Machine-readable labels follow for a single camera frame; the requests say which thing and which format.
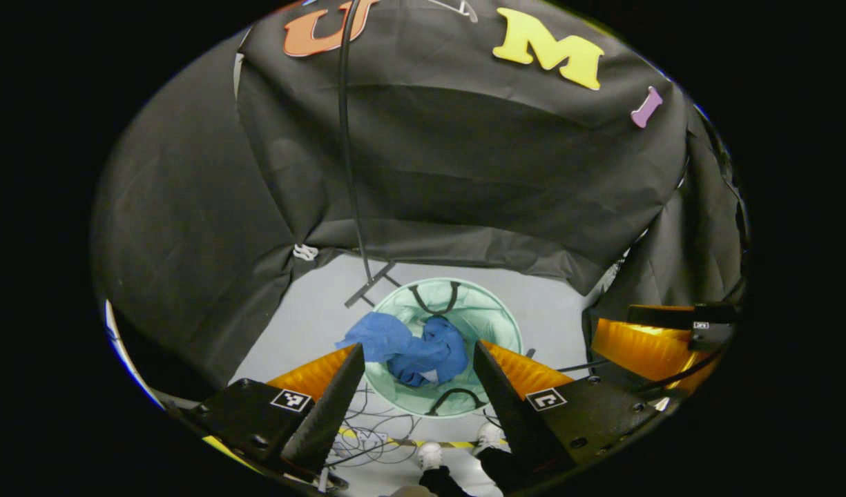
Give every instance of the yellow letter m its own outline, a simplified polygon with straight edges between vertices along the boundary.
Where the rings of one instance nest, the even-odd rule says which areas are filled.
[[[530,44],[543,69],[552,69],[569,57],[567,65],[561,67],[561,76],[586,88],[600,88],[600,83],[597,82],[597,60],[604,51],[600,50],[599,46],[580,37],[567,37],[556,41],[551,32],[534,16],[503,7],[496,12],[508,22],[506,40],[501,47],[493,48],[496,57],[529,64],[533,62],[533,56],[527,53],[527,45]]]

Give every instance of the black handle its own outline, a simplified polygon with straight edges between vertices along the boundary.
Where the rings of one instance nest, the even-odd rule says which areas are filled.
[[[451,394],[453,394],[453,393],[467,393],[467,394],[470,394],[470,396],[472,397],[472,399],[473,399],[473,400],[475,400],[475,409],[480,409],[480,408],[483,408],[483,406],[486,406],[486,405],[487,405],[487,403],[486,403],[486,402],[481,402],[481,400],[480,400],[480,399],[478,399],[478,398],[477,398],[477,396],[476,396],[476,394],[475,394],[474,392],[472,392],[471,390],[466,390],[465,388],[451,388],[450,390],[447,390],[447,392],[445,392],[445,393],[441,396],[441,398],[439,398],[438,400],[436,400],[435,405],[433,405],[433,406],[432,406],[432,408],[431,408],[431,409],[429,409],[429,412],[427,412],[427,413],[425,413],[425,414],[426,414],[427,416],[437,416],[437,415],[438,415],[438,413],[437,413],[437,412],[435,412],[435,411],[436,411],[436,410],[438,410],[438,408],[439,408],[439,407],[441,407],[441,404],[443,404],[443,403],[444,403],[444,400],[447,400],[447,399],[448,399],[448,397],[449,397],[449,396],[451,396]]]
[[[420,307],[423,308],[423,311],[426,311],[426,312],[428,312],[429,314],[432,314],[432,315],[445,315],[448,312],[450,312],[451,309],[453,309],[454,305],[456,304],[456,290],[460,287],[460,282],[459,281],[451,281],[450,286],[452,287],[453,293],[451,293],[450,303],[448,304],[448,308],[444,309],[444,311],[433,311],[432,309],[429,309],[428,307],[426,307],[425,303],[423,303],[423,299],[420,298],[419,292],[417,292],[417,290],[416,290],[416,285],[411,285],[411,286],[408,286],[408,287],[409,287],[410,291],[414,293],[414,298],[416,298],[416,303],[420,304]]]

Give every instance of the blue towel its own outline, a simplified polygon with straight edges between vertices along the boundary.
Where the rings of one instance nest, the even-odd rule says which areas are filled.
[[[394,315],[369,312],[335,345],[342,349],[353,343],[365,347],[365,361],[386,362],[389,372],[410,387],[451,381],[469,364],[463,336],[441,315],[429,318],[423,337],[417,338]]]

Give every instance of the black pants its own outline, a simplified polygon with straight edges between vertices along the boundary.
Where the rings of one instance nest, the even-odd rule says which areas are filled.
[[[518,488],[521,483],[521,470],[514,456],[504,450],[487,447],[477,455],[477,458],[481,461],[483,472],[495,481],[499,490],[508,491]],[[419,484],[438,497],[471,497],[454,481],[447,466],[423,472]]]

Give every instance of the shoe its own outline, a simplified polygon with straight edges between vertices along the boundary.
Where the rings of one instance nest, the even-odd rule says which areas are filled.
[[[493,447],[493,449],[499,449],[499,443],[502,441],[502,430],[497,426],[494,425],[492,422],[485,422],[485,424],[481,425],[479,429],[479,444],[472,450],[472,455],[477,456],[479,453],[487,449],[487,447]]]
[[[416,458],[419,459],[423,472],[441,468],[441,445],[437,442],[422,444],[416,451]]]

